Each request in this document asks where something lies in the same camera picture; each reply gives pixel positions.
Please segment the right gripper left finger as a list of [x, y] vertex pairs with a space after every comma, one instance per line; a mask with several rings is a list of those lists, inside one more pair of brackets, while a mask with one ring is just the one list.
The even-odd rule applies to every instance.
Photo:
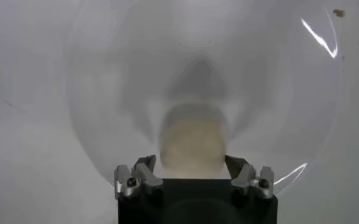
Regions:
[[134, 198], [142, 190], [152, 194], [162, 188], [163, 180], [153, 174], [155, 163], [156, 155], [150, 155], [138, 158], [132, 170], [126, 165], [119, 165], [114, 171], [115, 199]]

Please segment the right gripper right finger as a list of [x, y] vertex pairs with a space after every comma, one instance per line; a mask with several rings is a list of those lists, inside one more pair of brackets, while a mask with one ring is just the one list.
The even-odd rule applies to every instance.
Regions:
[[248, 195], [253, 191], [258, 198], [274, 196], [274, 172], [268, 166], [263, 166], [260, 174], [253, 165], [244, 158], [225, 156], [225, 163], [231, 176], [231, 185]]

